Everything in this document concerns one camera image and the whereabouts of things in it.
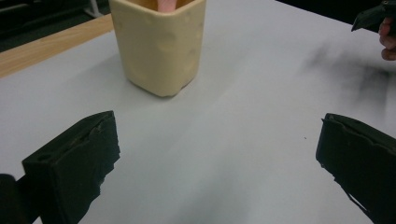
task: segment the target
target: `wooden table edge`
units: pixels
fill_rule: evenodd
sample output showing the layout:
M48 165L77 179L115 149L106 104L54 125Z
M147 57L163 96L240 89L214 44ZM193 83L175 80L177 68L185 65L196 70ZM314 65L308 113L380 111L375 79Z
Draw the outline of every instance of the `wooden table edge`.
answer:
M0 53L0 78L113 30L111 14Z

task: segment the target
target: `pink object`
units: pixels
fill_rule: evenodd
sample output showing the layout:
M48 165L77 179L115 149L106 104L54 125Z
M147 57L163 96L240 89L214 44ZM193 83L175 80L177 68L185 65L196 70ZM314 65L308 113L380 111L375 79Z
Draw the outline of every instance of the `pink object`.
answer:
M159 12L172 12L176 9L177 0L157 0Z

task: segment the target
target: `beige container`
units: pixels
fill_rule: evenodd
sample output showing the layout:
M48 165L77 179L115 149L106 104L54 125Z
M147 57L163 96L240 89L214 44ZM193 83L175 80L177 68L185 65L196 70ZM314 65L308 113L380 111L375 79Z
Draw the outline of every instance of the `beige container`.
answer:
M109 0L125 76L159 96L176 95L197 74L205 0L178 0L171 13L157 0Z

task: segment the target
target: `table surface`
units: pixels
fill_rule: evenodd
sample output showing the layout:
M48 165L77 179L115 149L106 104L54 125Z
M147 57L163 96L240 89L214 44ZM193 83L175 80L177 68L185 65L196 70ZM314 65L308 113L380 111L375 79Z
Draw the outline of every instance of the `table surface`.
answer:
M20 178L58 133L114 110L121 158L81 224L372 223L315 159L326 113L396 136L395 64L350 29L276 1L208 1L198 75L164 99L101 35L0 79L0 171Z

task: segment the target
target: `dark background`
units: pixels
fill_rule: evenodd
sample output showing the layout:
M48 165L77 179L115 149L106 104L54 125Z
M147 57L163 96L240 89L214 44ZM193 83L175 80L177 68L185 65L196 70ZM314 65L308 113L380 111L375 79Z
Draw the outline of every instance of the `dark background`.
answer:
M378 6L378 0L277 0L294 7L315 12L338 21L353 24L356 16L366 9ZM378 25L368 28L378 31Z

